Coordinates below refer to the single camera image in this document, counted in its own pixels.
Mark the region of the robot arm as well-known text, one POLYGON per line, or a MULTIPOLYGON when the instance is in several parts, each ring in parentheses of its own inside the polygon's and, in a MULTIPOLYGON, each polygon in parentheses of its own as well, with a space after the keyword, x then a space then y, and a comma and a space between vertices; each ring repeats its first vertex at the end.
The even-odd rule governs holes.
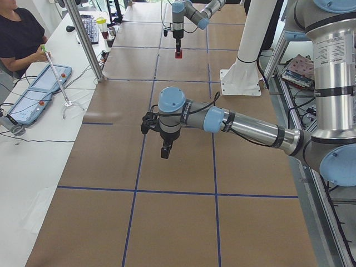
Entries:
POLYGON ((184 37, 184 18, 189 19, 199 29, 205 29, 212 15, 221 10, 226 1, 211 1, 201 11, 198 11, 191 1, 174 1, 171 6, 172 22, 164 29, 164 35, 172 32, 175 39, 175 58, 182 58, 181 40, 184 37))
MULTIPOLYGON (((210 1, 201 11, 191 1, 174 1, 172 7, 176 48, 180 48, 177 31, 184 29, 186 17, 205 29, 213 14, 226 1, 210 1)), ((252 96, 253 70, 269 32, 270 22, 280 13, 278 1, 251 1, 235 63, 223 70, 223 95, 252 96)), ((355 186, 355 1, 287 1, 285 30, 287 41, 312 41, 314 97, 317 128, 312 133, 258 120, 216 107, 215 101, 198 103, 186 99, 177 87, 164 88, 159 94, 158 113, 154 106, 142 118, 141 132, 160 133, 163 138, 161 157, 168 159, 173 141, 182 126, 206 132, 228 132, 254 144, 283 150, 302 164, 339 186, 355 186)))

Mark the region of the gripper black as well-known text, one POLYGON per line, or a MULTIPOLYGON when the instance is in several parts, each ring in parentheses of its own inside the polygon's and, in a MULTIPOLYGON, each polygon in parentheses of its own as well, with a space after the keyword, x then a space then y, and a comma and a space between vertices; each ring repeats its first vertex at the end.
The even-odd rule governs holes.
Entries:
POLYGON ((173 22, 172 23, 173 38, 176 39, 176 53, 181 53, 181 39, 184 37, 184 23, 173 22))
POLYGON ((172 149, 173 142, 177 140, 180 136, 180 130, 173 133, 162 131, 160 133, 160 136, 163 139, 163 144, 161 148, 161 158, 168 159, 170 156, 170 151, 172 149))

